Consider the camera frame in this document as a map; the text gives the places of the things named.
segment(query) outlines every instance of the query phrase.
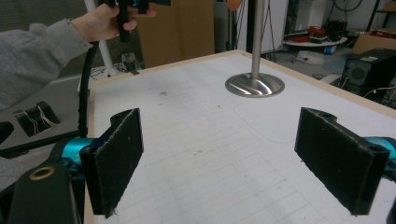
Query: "tabletop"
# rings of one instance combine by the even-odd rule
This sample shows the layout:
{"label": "tabletop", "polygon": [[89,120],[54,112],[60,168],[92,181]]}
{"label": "tabletop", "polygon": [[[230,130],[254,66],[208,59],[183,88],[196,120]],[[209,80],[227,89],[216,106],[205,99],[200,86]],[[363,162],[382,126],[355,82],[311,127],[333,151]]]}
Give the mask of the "tabletop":
{"label": "tabletop", "polygon": [[226,90],[251,71],[240,50],[93,83],[89,135],[140,108],[144,153],[116,209],[96,223],[385,223],[396,186],[381,179],[367,216],[352,216],[294,151],[301,107],[335,115],[359,136],[396,133],[396,112],[281,65],[261,73],[285,90],[246,98]]}

